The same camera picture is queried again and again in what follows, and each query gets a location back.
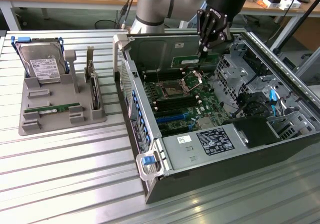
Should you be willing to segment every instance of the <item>power supply label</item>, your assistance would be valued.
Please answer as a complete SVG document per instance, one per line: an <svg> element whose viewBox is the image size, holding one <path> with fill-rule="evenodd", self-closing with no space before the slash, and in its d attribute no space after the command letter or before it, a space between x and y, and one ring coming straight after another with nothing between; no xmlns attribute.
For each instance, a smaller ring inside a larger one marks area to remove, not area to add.
<svg viewBox="0 0 320 224"><path fill-rule="evenodd" d="M223 128L200 132L196 135L209 156L235 149Z"/></svg>

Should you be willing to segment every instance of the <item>blue pcie slot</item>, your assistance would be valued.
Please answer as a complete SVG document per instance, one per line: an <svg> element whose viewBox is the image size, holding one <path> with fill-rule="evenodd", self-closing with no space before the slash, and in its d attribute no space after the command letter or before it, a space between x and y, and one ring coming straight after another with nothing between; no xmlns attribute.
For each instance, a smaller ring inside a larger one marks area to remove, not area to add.
<svg viewBox="0 0 320 224"><path fill-rule="evenodd" d="M157 118L156 123L167 123L167 122L172 122L172 121L180 121L180 120L185 120L188 116L188 113L180 114L177 116L172 116L172 117L166 117L166 118Z"/></svg>

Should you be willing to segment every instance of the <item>blue drive bracket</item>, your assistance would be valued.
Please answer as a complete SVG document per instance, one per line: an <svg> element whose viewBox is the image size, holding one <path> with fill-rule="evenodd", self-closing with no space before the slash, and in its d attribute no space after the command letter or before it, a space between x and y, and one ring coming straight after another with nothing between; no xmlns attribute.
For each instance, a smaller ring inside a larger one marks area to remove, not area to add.
<svg viewBox="0 0 320 224"><path fill-rule="evenodd" d="M59 40L59 43L61 45L61 51L62 51L62 55L63 55L64 51L65 51L65 49L64 49L64 41L63 41L63 39L61 37L59 37L58 40ZM67 61L64 61L64 63L65 63L66 73L69 73L70 70L69 70L69 66L68 66Z"/></svg>
<svg viewBox="0 0 320 224"><path fill-rule="evenodd" d="M21 62L23 63L21 56L18 52L18 49L16 48L16 43L30 43L31 42L31 38L30 37L19 37L17 41L15 41L16 37L11 36L11 45L12 47L15 49L15 52L17 53L17 55L19 56L19 59L21 60ZM27 71L25 71L25 75L27 78L29 78L29 74Z"/></svg>

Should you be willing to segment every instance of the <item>hard drive label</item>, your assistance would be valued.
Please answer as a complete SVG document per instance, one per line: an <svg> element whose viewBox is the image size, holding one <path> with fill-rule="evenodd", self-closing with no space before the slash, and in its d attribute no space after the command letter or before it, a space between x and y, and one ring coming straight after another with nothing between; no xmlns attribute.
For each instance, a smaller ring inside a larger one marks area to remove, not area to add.
<svg viewBox="0 0 320 224"><path fill-rule="evenodd" d="M223 128L217 128L196 134L205 153L209 156L235 149Z"/></svg>
<svg viewBox="0 0 320 224"><path fill-rule="evenodd" d="M38 80L60 78L55 58L34 59L30 63Z"/></svg>

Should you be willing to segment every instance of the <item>barcode sticker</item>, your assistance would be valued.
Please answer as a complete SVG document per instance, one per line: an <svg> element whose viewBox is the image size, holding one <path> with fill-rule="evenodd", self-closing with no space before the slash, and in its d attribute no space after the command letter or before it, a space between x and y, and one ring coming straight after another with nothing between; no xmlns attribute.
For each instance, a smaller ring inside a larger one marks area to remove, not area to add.
<svg viewBox="0 0 320 224"><path fill-rule="evenodd" d="M30 63L38 80L60 78L55 58L34 59Z"/></svg>

